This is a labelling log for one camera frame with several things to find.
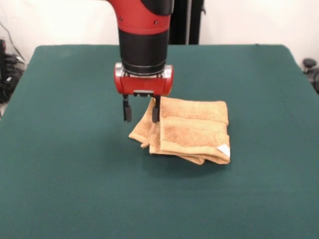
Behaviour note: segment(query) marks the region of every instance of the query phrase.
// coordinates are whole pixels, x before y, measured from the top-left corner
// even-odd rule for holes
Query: white tag
[[[223,152],[228,157],[230,157],[230,148],[226,144],[219,146],[217,149]]]

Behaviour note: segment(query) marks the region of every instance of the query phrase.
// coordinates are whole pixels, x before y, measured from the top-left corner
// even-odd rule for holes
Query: towel
[[[176,155],[202,165],[206,160],[230,163],[228,109],[224,101],[200,102],[161,97],[160,119],[152,121],[152,98],[142,119],[129,134],[149,147],[150,154]]]

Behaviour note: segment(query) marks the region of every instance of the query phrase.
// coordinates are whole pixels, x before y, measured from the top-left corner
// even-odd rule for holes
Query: green table
[[[319,101],[284,46],[170,46],[172,97],[224,100],[231,164],[128,139],[117,46],[43,46],[0,122],[1,239],[319,238]]]

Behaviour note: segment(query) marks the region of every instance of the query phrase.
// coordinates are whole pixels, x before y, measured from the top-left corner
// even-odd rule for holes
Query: green tablecloth
[[[1,239],[319,238],[319,101],[283,46],[170,46],[171,97],[224,100],[231,164],[150,156],[117,46],[43,46],[0,121]]]

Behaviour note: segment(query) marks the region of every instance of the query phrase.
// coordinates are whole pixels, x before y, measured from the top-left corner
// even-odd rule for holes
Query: background wall
[[[298,64],[319,61],[318,0],[205,0],[205,8],[200,44],[284,44]],[[118,44],[102,0],[0,0],[0,20],[27,61],[38,45]]]

